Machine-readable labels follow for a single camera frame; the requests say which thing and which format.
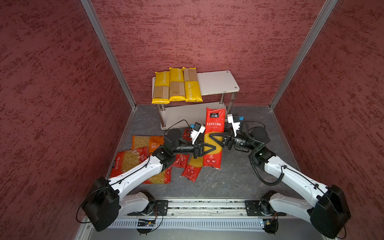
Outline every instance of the spaghetti package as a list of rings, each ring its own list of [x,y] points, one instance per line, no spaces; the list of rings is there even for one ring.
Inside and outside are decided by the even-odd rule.
[[[116,177],[131,170],[135,166],[144,162],[147,158],[147,147],[119,152],[116,155],[115,163],[112,167],[111,177]]]
[[[203,167],[203,157],[191,158],[187,167],[185,168],[183,174],[189,180],[196,182],[196,178],[200,173],[201,168]]]
[[[192,141],[192,138],[190,137],[192,129],[190,127],[187,127],[184,131],[183,138],[187,141]],[[179,167],[179,168],[184,168],[187,166],[187,162],[189,159],[189,154],[184,155],[184,154],[177,154],[176,155],[176,160],[172,164],[173,167]]]
[[[183,69],[169,68],[169,101],[185,101]]]
[[[209,137],[211,133],[224,132],[225,124],[225,108],[209,109],[207,108],[207,118],[205,121],[204,142],[216,146],[216,150],[204,155],[204,167],[213,167],[221,169],[221,155],[223,148],[220,147],[213,139]],[[209,150],[209,147],[204,147],[204,151]]]
[[[183,68],[186,102],[202,102],[196,68]]]
[[[155,87],[153,89],[152,104],[169,103],[169,71],[155,72]]]
[[[160,146],[164,144],[164,136],[137,136],[132,137],[132,149],[147,147],[149,155]],[[145,184],[164,184],[170,183],[172,169],[168,167],[165,171],[148,178]]]

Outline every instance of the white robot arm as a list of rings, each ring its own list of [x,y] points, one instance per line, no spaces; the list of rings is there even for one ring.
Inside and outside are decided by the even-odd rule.
[[[239,119],[243,118],[231,116],[232,125],[237,126]],[[196,135],[201,133],[200,124],[196,123],[193,127],[196,128]],[[270,139],[264,128],[256,127],[250,133],[247,126],[245,132],[241,129],[240,127],[242,134],[235,135],[229,130],[225,133],[210,134],[210,138],[228,149],[233,146],[237,150],[248,149],[251,166],[263,183],[272,186],[284,182],[304,198],[295,199],[269,191],[260,199],[258,210],[264,215],[284,212],[296,216],[312,223],[324,236],[335,238],[351,217],[343,191],[334,185],[327,187],[305,176],[276,156],[265,146]],[[97,231],[107,228],[118,216],[152,210],[150,202],[154,201],[154,198],[148,192],[127,194],[146,179],[171,166],[176,153],[193,153],[194,157],[197,157],[216,149],[215,146],[205,143],[183,143],[180,140],[181,132],[173,130],[175,131],[169,131],[164,138],[164,145],[138,166],[108,181],[103,177],[96,180],[81,207]],[[204,147],[210,147],[210,150],[203,151]],[[257,168],[277,177],[278,180],[274,183],[266,182],[260,177]]]

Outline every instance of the red textured wall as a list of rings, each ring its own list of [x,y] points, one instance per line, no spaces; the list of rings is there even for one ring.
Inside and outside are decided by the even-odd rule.
[[[92,1],[138,104],[151,103],[154,71],[196,66],[198,72],[230,70],[240,87],[236,103],[265,105],[324,2]]]
[[[344,190],[347,239],[384,239],[383,26],[384,1],[339,0],[275,108],[300,169]]]
[[[130,106],[79,0],[0,3],[0,239],[71,240]]]

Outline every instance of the orange pasta bag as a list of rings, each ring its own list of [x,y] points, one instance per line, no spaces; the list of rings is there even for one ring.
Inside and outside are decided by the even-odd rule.
[[[112,167],[111,177],[116,177],[131,170],[135,166],[144,162],[147,158],[147,147],[119,152],[116,155],[115,162]]]
[[[164,144],[164,136],[133,136],[132,148],[134,147],[148,147],[149,155],[160,146]],[[143,183],[145,184],[164,184],[170,183],[172,169],[168,167],[166,170],[153,177],[148,178]]]
[[[207,108],[207,118],[205,121],[205,135],[204,142],[216,146],[216,150],[203,156],[204,167],[213,167],[221,169],[221,155],[223,148],[218,145],[213,139],[209,137],[211,133],[224,132],[225,124],[225,108],[223,109],[209,109]],[[222,137],[215,137],[217,140],[222,141]],[[209,147],[204,147],[204,151],[209,150]]]

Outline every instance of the white shelf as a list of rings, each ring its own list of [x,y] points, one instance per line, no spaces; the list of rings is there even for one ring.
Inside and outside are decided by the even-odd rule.
[[[222,93],[235,93],[240,90],[236,80],[233,78],[231,71],[229,70],[198,73],[197,80],[199,81],[200,92],[202,96]],[[154,87],[155,77],[152,78],[152,96]],[[161,129],[166,130],[182,119],[187,120],[189,124],[198,122],[202,125],[205,125],[205,116],[207,113],[206,108],[225,108],[225,104],[220,104],[220,102],[213,102],[189,104],[177,107],[166,107],[165,111],[160,111],[161,118],[165,124],[165,127],[161,127]],[[187,123],[182,121],[172,128],[181,127],[187,127]]]
[[[205,116],[207,112],[206,108],[225,108],[225,104],[220,104],[220,102],[213,102],[166,108],[165,111],[160,111],[164,124],[166,125],[166,127],[162,127],[161,130],[168,129],[170,126],[182,119],[187,120],[189,124],[195,124],[195,122],[198,122],[202,125],[205,125]],[[172,128],[181,127],[187,127],[187,123],[182,121]]]
[[[233,93],[240,90],[237,82],[231,74],[231,71],[229,70],[198,73],[197,80],[199,81],[200,92],[202,96]],[[154,87],[155,77],[152,78],[152,96]]]

